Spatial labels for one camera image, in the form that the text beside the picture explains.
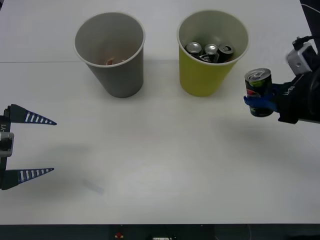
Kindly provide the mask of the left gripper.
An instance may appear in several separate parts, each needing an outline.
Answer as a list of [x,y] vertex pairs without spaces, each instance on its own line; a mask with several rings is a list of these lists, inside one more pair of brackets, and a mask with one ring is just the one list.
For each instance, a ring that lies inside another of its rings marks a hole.
[[54,168],[6,170],[7,158],[12,155],[10,121],[17,124],[57,125],[53,120],[27,110],[17,104],[11,104],[9,106],[9,112],[7,109],[4,111],[3,115],[0,116],[0,189],[3,191],[14,188],[54,170]]

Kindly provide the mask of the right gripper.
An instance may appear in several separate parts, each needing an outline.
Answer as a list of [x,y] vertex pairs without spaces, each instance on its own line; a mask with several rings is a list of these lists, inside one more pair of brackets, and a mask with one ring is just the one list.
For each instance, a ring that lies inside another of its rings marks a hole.
[[298,121],[311,121],[308,108],[308,94],[313,73],[296,76],[291,82],[272,84],[272,96],[276,103],[266,97],[244,96],[244,103],[258,109],[269,109],[279,113],[279,122],[296,124]]

